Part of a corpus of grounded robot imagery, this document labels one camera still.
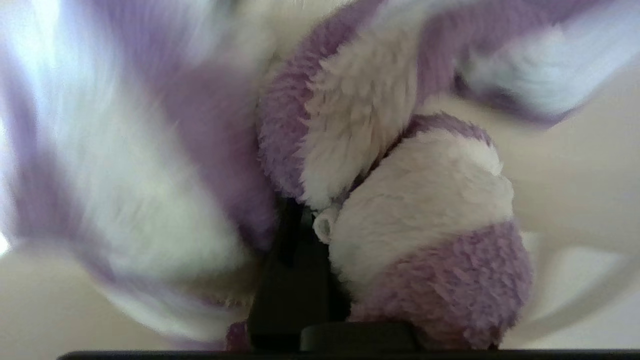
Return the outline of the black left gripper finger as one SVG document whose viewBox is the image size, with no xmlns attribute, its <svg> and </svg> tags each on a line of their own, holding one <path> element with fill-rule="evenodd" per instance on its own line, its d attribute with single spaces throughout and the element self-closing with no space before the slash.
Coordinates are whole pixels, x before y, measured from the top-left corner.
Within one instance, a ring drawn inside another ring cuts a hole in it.
<svg viewBox="0 0 640 360">
<path fill-rule="evenodd" d="M 278 203 L 279 223 L 247 318 L 256 351 L 297 351 L 303 330 L 342 322 L 349 300 L 332 273 L 329 247 L 313 230 L 311 210 L 293 199 Z"/>
</svg>

